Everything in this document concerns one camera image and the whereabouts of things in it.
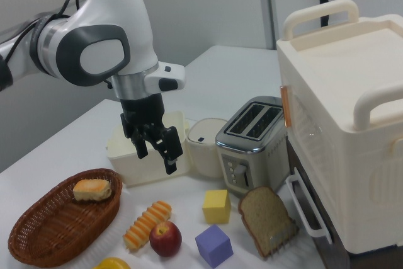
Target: lemon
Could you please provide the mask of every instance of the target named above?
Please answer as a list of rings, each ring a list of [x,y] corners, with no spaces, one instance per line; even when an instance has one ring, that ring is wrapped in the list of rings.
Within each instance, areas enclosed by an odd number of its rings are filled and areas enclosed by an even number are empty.
[[[129,265],[120,258],[105,258],[93,269],[130,269]]]

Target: apple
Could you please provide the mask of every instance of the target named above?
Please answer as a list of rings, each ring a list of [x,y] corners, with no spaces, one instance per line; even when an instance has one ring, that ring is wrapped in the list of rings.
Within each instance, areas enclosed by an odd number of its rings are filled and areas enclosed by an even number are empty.
[[[181,231],[170,220],[157,224],[150,232],[151,248],[159,256],[174,256],[181,244]]]

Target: wicker basket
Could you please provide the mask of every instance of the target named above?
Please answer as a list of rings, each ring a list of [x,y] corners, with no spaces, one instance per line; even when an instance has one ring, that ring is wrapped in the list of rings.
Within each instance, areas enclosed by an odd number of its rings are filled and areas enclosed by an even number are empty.
[[[73,188],[83,179],[108,180],[111,197],[101,202],[77,202]],[[8,239],[11,255],[42,268],[67,263],[110,225],[119,210],[121,192],[122,181],[110,169],[92,169],[71,176],[18,219]]]

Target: silver toaster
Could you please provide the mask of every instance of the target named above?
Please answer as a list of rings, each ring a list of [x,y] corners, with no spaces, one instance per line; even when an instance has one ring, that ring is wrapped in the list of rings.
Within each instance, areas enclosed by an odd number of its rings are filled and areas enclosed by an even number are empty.
[[[259,186],[277,191],[289,174],[281,98],[249,100],[215,138],[228,189],[246,193]]]

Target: plastic box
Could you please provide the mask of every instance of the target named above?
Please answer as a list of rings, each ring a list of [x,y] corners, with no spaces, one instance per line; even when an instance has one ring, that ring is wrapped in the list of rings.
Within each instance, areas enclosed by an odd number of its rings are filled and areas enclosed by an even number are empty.
[[[277,42],[288,138],[350,253],[403,243],[402,36],[403,17],[337,0],[292,13]]]
[[[183,175],[189,171],[190,163],[185,144],[189,125],[184,119],[183,112],[165,113],[162,117],[162,122],[164,125],[176,127],[183,150],[183,155],[176,161],[177,170],[171,175],[166,174],[164,160],[150,143],[146,141],[149,154],[143,159],[139,159],[134,145],[130,139],[125,137],[122,125],[117,125],[113,129],[106,149],[108,159],[124,184],[132,186],[150,183]]]

